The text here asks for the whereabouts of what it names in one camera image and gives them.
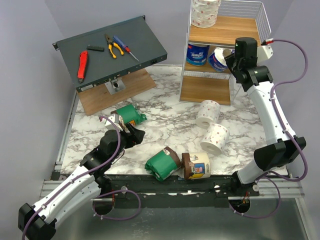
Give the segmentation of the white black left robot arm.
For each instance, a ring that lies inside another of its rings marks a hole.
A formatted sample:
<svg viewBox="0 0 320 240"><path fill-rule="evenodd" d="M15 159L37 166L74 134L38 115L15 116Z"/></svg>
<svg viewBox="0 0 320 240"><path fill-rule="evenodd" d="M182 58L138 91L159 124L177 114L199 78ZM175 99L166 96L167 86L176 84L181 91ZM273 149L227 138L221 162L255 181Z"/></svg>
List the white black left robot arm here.
<svg viewBox="0 0 320 240"><path fill-rule="evenodd" d="M22 238L50 240L57 228L86 202L107 197L112 190L105 172L124 149L139 145L145 132L127 124L128 130L113 126L100 143L83 157L80 165L47 196L18 211L18 228Z"/></svg>

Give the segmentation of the blue white paper towel roll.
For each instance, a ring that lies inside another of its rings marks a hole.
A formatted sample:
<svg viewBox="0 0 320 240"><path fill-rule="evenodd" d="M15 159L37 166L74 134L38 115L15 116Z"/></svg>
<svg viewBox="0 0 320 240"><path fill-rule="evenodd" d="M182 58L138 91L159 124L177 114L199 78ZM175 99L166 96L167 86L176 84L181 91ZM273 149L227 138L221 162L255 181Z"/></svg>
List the blue white paper towel roll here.
<svg viewBox="0 0 320 240"><path fill-rule="evenodd" d="M217 72L223 72L228 69L225 57L234 53L234 49L216 47L208 56L209 65Z"/></svg>

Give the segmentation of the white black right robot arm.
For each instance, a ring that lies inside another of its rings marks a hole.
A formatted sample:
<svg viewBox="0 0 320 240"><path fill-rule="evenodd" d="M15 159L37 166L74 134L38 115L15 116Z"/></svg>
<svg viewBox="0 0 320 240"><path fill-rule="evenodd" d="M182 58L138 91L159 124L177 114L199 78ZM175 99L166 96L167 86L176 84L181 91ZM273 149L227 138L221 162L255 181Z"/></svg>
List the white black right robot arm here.
<svg viewBox="0 0 320 240"><path fill-rule="evenodd" d="M273 55L270 44L265 40L261 46L252 37L238 37L234 52L224 59L236 83L252 100L263 125L266 146L253 153L253 160L232 174L230 191L241 196L259 177L276 168L292 163L307 145L303 136L298 137L287 122L277 99L272 74L260 62Z"/></svg>

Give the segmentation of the green wrapped roll near left arm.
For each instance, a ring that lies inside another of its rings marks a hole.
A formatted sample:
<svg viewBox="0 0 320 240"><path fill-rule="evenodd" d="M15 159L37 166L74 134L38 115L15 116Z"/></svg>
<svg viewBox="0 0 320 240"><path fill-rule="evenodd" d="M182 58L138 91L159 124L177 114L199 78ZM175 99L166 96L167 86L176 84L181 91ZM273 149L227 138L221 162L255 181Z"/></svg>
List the green wrapped roll near left arm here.
<svg viewBox="0 0 320 240"><path fill-rule="evenodd" d="M125 124L131 124L133 126L137 126L147 120L147 116L138 112L132 104L111 111L110 114L118 114L123 118Z"/></svg>

